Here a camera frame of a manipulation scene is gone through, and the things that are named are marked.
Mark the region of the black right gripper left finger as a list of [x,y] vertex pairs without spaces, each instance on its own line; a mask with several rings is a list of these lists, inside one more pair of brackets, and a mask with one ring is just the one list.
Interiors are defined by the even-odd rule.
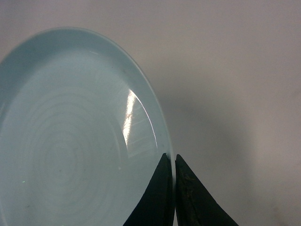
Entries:
[[151,180],[125,226],[171,226],[174,220],[172,166],[162,154]]

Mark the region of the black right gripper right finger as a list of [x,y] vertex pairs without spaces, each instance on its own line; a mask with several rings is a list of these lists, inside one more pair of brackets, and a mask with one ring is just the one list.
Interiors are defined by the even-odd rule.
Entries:
[[236,226],[185,160],[177,154],[176,215],[179,226]]

